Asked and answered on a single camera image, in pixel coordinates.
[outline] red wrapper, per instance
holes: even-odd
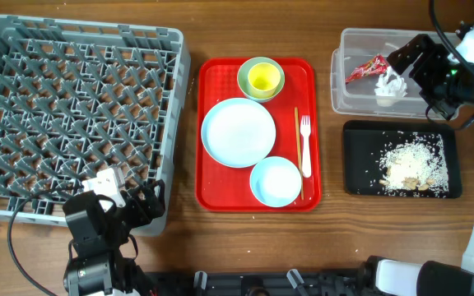
[[[345,84],[365,76],[384,74],[388,67],[387,60],[381,54],[378,54],[370,61],[356,67],[352,74],[345,79]]]

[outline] wooden table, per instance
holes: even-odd
[[[457,200],[350,196],[343,190],[342,126],[330,103],[330,61],[347,27],[432,30],[427,1],[0,0],[0,14],[158,25],[183,31],[192,57],[192,90],[181,115],[167,229],[138,238],[144,271],[316,271],[354,267],[369,255],[459,265],[474,222],[474,125],[457,133],[463,194]],[[474,15],[472,1],[440,1],[446,31]],[[323,197],[305,214],[217,214],[193,193],[196,85],[199,67],[215,57],[302,57],[315,70]],[[0,222],[0,295],[40,294],[14,267]],[[57,294],[67,263],[66,228],[15,227],[23,266]],[[131,246],[123,247],[132,255]]]

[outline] plastic grid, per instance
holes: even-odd
[[[109,166],[121,168],[126,187],[162,177],[159,167],[163,158],[171,162],[173,150],[164,157],[168,109],[184,105],[187,84],[189,56],[181,34],[78,21],[64,30],[63,20],[1,19],[12,22],[10,30],[0,30],[0,200],[7,201],[5,210],[14,210],[31,193],[79,184]],[[96,32],[86,32],[89,28]],[[77,42],[81,39],[96,42]],[[167,133],[174,139],[178,114],[171,121],[174,127]],[[52,215],[53,205],[74,193],[45,194],[30,210]]]

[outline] yellow cup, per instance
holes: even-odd
[[[260,62],[248,72],[250,94],[257,99],[271,97],[281,81],[281,73],[269,62]]]

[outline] plastic container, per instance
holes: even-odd
[[[280,156],[297,164],[294,107],[299,116],[309,115],[312,176],[303,179],[304,200],[297,197],[282,208],[271,208],[258,201],[250,188],[253,166],[232,169],[216,162],[204,149],[201,125],[207,112],[224,99],[243,97],[237,72],[247,58],[213,58],[202,65],[198,80],[197,157],[195,196],[207,210],[226,212],[301,212],[312,210],[321,200],[321,169],[316,116],[314,71],[301,58],[274,58],[281,65],[286,82],[275,99],[263,104],[276,124],[276,142],[268,156]]]
[[[378,53],[387,57],[418,34],[428,34],[434,42],[440,42],[435,32],[345,29],[342,32],[340,48],[332,54],[330,86],[334,111],[350,115],[425,118],[427,103],[419,95],[420,87],[409,78],[412,66],[402,74],[407,83],[407,95],[402,98],[375,95],[374,89],[378,76],[367,76],[348,85],[345,84],[345,79],[356,67],[368,62]],[[454,44],[459,42],[454,33],[446,34]],[[433,111],[430,112],[430,117],[440,118]]]
[[[176,29],[0,16],[0,220],[32,192],[108,166],[127,188],[162,179],[167,209],[189,66]],[[46,195],[16,220],[66,225],[74,194]],[[159,234],[166,217],[135,233]]]

